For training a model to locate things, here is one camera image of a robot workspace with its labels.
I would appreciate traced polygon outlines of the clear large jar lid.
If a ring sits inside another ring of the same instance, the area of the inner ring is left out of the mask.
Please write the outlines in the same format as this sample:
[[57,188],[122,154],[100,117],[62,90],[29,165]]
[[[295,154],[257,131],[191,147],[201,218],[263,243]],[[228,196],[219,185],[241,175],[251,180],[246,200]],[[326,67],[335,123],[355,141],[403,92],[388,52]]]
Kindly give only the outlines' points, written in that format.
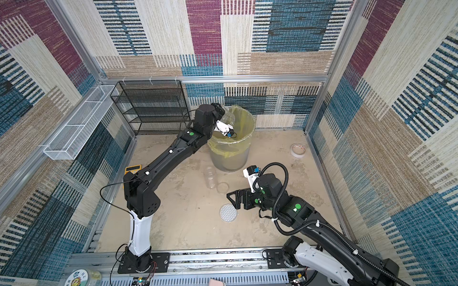
[[226,183],[226,182],[220,182],[218,185],[217,185],[217,192],[219,194],[227,194],[229,192],[229,184]]

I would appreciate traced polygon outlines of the patterned white jar lid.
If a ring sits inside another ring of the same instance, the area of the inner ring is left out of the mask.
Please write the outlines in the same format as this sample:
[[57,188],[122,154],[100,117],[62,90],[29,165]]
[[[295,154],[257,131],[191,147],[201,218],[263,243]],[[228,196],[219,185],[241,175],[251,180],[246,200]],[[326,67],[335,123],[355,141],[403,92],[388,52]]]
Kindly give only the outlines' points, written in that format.
[[232,222],[237,218],[237,210],[232,204],[225,204],[220,208],[219,215],[224,222]]

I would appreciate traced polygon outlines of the clear plastic jar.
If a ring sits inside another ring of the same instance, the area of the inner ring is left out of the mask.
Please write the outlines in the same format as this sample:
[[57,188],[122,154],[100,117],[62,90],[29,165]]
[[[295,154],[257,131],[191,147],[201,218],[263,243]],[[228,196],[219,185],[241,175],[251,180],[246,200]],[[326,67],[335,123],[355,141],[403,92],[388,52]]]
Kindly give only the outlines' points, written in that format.
[[218,185],[217,172],[214,167],[208,166],[204,171],[204,179],[209,189],[214,189]]

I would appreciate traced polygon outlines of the bin with yellow bag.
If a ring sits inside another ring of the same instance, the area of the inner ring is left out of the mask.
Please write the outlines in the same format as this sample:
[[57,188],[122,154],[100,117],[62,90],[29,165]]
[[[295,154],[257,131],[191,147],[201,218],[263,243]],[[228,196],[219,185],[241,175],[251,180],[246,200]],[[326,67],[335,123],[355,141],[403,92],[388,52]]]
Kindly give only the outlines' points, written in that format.
[[224,172],[234,172],[243,168],[248,160],[256,121],[255,117],[241,106],[227,107],[231,107],[236,117],[233,129],[237,137],[224,137],[220,132],[214,131],[208,146],[214,166]]

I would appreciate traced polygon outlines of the jar with patterned white lid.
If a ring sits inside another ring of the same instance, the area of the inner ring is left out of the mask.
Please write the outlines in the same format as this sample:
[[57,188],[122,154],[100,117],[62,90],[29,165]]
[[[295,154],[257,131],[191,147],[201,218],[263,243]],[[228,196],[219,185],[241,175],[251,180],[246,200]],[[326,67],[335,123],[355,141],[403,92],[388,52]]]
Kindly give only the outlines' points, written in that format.
[[224,107],[224,110],[225,110],[225,113],[223,117],[220,119],[220,121],[225,123],[226,125],[234,126],[236,117],[234,113],[231,111],[231,107]]

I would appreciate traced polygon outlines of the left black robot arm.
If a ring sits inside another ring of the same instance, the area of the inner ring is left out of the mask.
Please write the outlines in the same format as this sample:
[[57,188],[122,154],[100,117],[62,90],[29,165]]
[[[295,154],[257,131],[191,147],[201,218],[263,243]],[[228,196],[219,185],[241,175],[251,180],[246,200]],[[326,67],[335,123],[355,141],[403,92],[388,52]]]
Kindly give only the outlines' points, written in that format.
[[181,162],[207,144],[224,115],[225,110],[218,103],[199,106],[194,119],[167,150],[137,173],[124,175],[124,197],[131,215],[131,239],[121,260],[120,274],[145,273],[152,269],[149,235],[153,215],[161,205],[155,191]]

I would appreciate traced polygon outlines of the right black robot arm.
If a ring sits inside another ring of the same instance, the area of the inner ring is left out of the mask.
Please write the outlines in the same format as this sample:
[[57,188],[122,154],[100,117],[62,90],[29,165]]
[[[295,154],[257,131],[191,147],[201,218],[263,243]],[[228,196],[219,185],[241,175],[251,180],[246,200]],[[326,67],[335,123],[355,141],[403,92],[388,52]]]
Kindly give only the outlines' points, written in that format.
[[269,211],[266,218],[288,237],[282,247],[284,264],[309,267],[340,286],[405,286],[399,266],[356,245],[334,228],[304,199],[287,193],[289,173],[273,162],[244,171],[249,187],[228,193],[235,209]]

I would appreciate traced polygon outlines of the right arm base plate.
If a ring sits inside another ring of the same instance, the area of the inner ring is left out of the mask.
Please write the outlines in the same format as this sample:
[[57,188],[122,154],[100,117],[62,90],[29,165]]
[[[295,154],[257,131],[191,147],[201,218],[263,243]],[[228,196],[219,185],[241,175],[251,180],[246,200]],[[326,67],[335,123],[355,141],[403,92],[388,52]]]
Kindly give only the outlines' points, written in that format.
[[297,268],[298,263],[289,252],[282,249],[265,249],[262,257],[267,261],[269,269]]

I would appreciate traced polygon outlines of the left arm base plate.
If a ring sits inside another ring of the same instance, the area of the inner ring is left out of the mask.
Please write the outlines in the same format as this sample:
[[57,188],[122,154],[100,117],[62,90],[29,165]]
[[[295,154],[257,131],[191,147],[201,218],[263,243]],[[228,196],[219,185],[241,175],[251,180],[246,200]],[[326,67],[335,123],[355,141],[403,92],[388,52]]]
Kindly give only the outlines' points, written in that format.
[[123,255],[118,267],[118,274],[152,274],[166,273],[169,267],[170,253],[151,253],[146,252],[141,256],[136,256],[129,250]]

